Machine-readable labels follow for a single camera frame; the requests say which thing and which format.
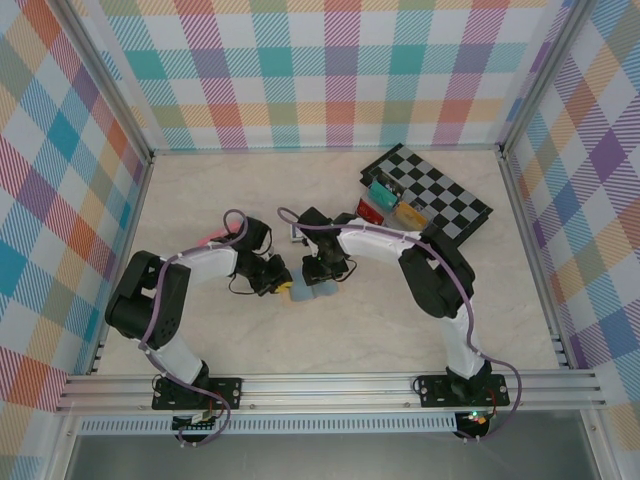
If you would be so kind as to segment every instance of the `pink object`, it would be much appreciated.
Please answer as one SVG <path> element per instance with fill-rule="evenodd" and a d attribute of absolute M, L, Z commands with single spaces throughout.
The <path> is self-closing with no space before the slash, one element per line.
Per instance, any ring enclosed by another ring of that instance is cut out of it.
<path fill-rule="evenodd" d="M 229 225 L 229 230 L 231 230 L 233 233 L 237 233 L 238 231 L 240 231 L 241 226 L 242 226 L 242 222 L 234 222 Z M 227 234 L 227 230 L 224 227 L 220 228 L 215 232 L 207 235 L 206 237 L 198 240 L 198 246 L 204 247 L 207 244 L 207 242 L 212 238 L 224 237 L 226 234 Z"/>

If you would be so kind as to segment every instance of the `marble surface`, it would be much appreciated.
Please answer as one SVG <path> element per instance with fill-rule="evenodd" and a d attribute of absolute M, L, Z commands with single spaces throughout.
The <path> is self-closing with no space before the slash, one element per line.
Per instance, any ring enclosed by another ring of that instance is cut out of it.
<path fill-rule="evenodd" d="M 171 254 L 195 245 L 239 208 L 273 228 L 291 269 L 308 249 L 289 241 L 278 206 L 327 216 L 353 211 L 359 172 L 378 152 L 247 153 L 159 157 L 133 251 Z M 520 369 L 557 368 L 547 325 L 502 177 L 491 151 L 418 152 L 494 208 L 461 247 L 475 269 L 481 346 Z M 234 288 L 241 289 L 244 279 Z M 322 373 L 443 370 L 438 321 L 413 302 L 399 268 L 361 259 L 331 297 L 303 303 L 281 295 L 233 295 L 226 279 L 199 285 L 180 332 L 214 373 Z M 111 330 L 100 374 L 152 373 L 135 345 Z"/>

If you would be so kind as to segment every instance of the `yellow object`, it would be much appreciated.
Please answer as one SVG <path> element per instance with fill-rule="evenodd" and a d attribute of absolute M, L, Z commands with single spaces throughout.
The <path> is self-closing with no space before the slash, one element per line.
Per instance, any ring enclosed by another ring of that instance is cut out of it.
<path fill-rule="evenodd" d="M 400 202 L 393 214 L 405 227 L 411 230 L 424 230 L 429 221 L 406 202 Z"/>
<path fill-rule="evenodd" d="M 284 282 L 282 285 L 276 288 L 276 293 L 286 292 L 287 289 L 291 288 L 291 285 L 293 285 L 293 282 Z"/>

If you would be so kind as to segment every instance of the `black and white checkerboard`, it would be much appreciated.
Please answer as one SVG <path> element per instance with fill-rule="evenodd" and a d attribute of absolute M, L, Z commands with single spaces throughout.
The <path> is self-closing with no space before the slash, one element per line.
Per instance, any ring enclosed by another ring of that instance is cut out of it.
<path fill-rule="evenodd" d="M 456 245 L 469 238 L 493 211 L 401 143 L 362 170 L 360 182 L 368 187 L 381 171 L 406 188 L 403 201 L 440 227 Z"/>

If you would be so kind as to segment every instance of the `blue object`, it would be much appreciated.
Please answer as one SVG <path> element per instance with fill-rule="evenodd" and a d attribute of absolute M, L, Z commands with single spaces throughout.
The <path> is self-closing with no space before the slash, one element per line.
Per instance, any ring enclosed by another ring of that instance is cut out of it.
<path fill-rule="evenodd" d="M 318 283 L 309 287 L 304 283 L 302 277 L 302 268 L 291 270 L 291 278 L 293 278 L 293 284 L 289 288 L 289 295 L 293 302 L 306 302 L 307 300 L 313 300 L 318 297 L 328 297 L 334 293 L 338 293 L 338 284 L 333 280 Z"/>
<path fill-rule="evenodd" d="M 374 180 L 369 187 L 369 198 L 376 202 L 385 212 L 391 212 L 398 202 L 398 197 L 387 190 L 381 183 Z"/>

